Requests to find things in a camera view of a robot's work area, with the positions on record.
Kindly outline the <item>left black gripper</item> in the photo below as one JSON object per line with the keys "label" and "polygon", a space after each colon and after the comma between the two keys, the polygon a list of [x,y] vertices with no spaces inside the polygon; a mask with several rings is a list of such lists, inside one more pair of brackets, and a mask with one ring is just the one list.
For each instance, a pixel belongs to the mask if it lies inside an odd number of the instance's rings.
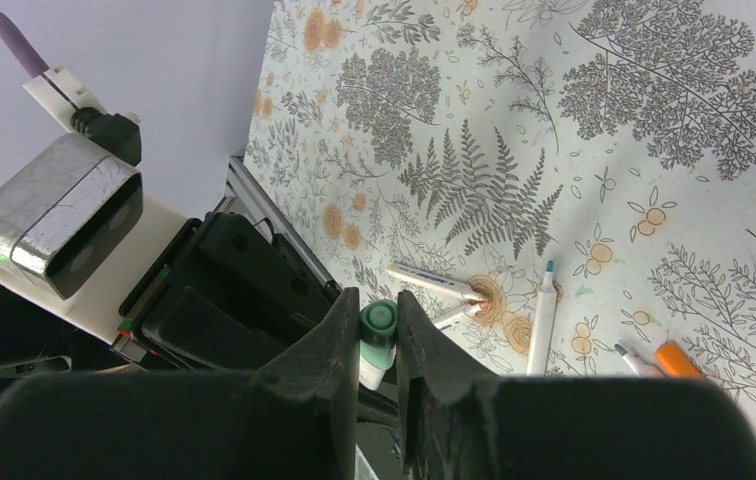
{"label": "left black gripper", "polygon": [[324,318],[341,289],[281,233],[236,213],[186,221],[118,309],[147,369],[257,369]]}

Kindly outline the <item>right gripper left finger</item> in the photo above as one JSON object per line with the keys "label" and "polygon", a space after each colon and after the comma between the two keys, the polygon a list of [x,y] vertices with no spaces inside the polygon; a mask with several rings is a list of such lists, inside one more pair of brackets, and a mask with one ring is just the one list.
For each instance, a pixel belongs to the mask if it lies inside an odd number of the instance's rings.
{"label": "right gripper left finger", "polygon": [[0,479],[350,479],[359,292],[255,371],[43,375],[0,399]]}

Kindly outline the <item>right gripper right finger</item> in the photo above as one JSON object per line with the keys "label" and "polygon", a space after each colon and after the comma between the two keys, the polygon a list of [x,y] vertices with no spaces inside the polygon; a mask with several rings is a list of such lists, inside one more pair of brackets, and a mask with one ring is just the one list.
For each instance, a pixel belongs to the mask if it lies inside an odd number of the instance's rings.
{"label": "right gripper right finger", "polygon": [[398,300],[399,436],[413,479],[756,479],[756,437],[704,380],[500,376]]}

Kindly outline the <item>white pen with green tip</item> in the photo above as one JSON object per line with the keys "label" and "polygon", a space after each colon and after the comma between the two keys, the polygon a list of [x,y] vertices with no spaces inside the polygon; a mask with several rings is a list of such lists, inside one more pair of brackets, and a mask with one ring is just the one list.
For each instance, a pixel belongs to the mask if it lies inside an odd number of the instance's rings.
{"label": "white pen with green tip", "polygon": [[376,391],[380,387],[386,372],[385,368],[377,367],[363,357],[359,359],[358,379],[360,385],[366,389]]}

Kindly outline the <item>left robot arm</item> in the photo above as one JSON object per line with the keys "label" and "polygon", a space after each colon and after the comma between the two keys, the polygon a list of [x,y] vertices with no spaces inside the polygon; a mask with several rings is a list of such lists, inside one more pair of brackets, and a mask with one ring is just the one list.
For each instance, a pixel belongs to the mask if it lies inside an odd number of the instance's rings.
{"label": "left robot arm", "polygon": [[132,226],[72,244],[88,270],[61,298],[0,256],[0,368],[65,358],[75,369],[255,370],[324,318],[339,286],[281,233],[236,213],[152,206]]}

